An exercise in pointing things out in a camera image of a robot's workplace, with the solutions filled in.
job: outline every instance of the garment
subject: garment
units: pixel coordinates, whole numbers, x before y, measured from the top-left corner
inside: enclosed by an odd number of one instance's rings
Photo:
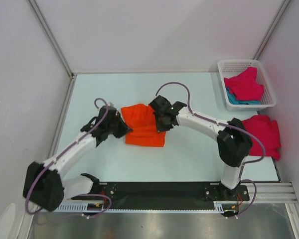
[[[260,101],[265,92],[264,86],[256,81],[257,68],[248,67],[244,72],[232,78],[225,78],[225,86],[229,93],[239,101]]]
[[[151,107],[137,104],[123,107],[121,112],[125,123],[133,129],[133,132],[125,136],[126,144],[164,147],[166,132],[157,132]]]
[[[229,88],[226,87],[228,100],[230,103],[234,105],[261,105],[260,101],[238,101],[234,94],[229,92]]]
[[[279,128],[276,120],[271,121],[269,116],[252,116],[250,119],[243,120],[246,130],[257,137],[265,146],[266,156],[271,156],[275,160],[280,159],[278,149],[281,148]],[[260,145],[253,139],[253,147],[250,155],[261,156],[263,154]]]

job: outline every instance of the pink cloth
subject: pink cloth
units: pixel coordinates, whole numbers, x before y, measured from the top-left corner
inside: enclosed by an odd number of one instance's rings
[[[239,101],[260,101],[265,92],[264,86],[256,81],[257,68],[248,67],[244,72],[232,78],[225,78],[225,86],[229,93],[234,94]]]
[[[278,161],[280,159],[278,149],[281,148],[281,144],[277,121],[271,121],[269,116],[258,115],[242,122],[246,130],[263,143],[266,156],[271,156]],[[250,150],[250,155],[262,156],[263,152],[260,145],[253,138],[251,140],[253,141],[253,147]]]

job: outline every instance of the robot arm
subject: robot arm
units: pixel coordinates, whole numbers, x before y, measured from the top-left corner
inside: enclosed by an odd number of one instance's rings
[[[231,124],[245,129],[242,122],[238,119],[226,122],[199,113],[201,116],[221,123],[221,125],[214,124],[194,116],[186,104],[176,102],[172,105],[162,96],[157,96],[149,105],[154,110],[157,131],[168,131],[175,125],[185,126],[211,137],[218,143],[219,156],[225,163],[221,184],[226,190],[234,191],[240,183],[241,165],[249,155],[252,141],[249,136],[222,125]]]
[[[103,106],[99,115],[93,117],[81,128],[78,136],[61,154],[56,154],[41,164],[33,162],[29,165],[23,189],[25,198],[38,174],[44,169],[46,171],[31,192],[30,201],[50,212],[54,211],[64,199],[88,194],[91,191],[99,192],[95,188],[99,187],[99,180],[89,174],[81,174],[70,180],[64,180],[64,177],[84,154],[99,146],[109,135],[120,138],[131,131],[122,120],[120,113],[111,106],[108,106],[108,112],[103,121],[91,131],[94,127],[93,122],[100,121],[105,113],[106,107]]]

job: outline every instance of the white basket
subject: white basket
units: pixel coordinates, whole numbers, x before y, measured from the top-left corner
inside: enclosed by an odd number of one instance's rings
[[[256,81],[264,86],[264,94],[261,97],[261,105],[234,105],[229,102],[224,78],[231,78],[239,75],[245,71],[248,67],[257,67],[257,78]],[[221,83],[223,86],[223,91],[226,100],[226,107],[229,111],[243,111],[243,110],[253,110],[260,111],[267,107],[273,107],[276,105],[276,97],[273,93],[269,77],[260,63],[257,60],[222,60],[218,62],[218,69],[220,74]]]

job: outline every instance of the white wall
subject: white wall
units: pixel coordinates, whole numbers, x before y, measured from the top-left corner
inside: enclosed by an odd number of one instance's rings
[[[282,0],[37,0],[74,72],[215,71],[254,56]]]
[[[25,0],[0,0],[0,215],[47,157],[69,78]]]
[[[282,158],[278,166],[299,200],[299,0],[295,0],[265,49],[264,63],[278,105],[267,113],[278,121]]]

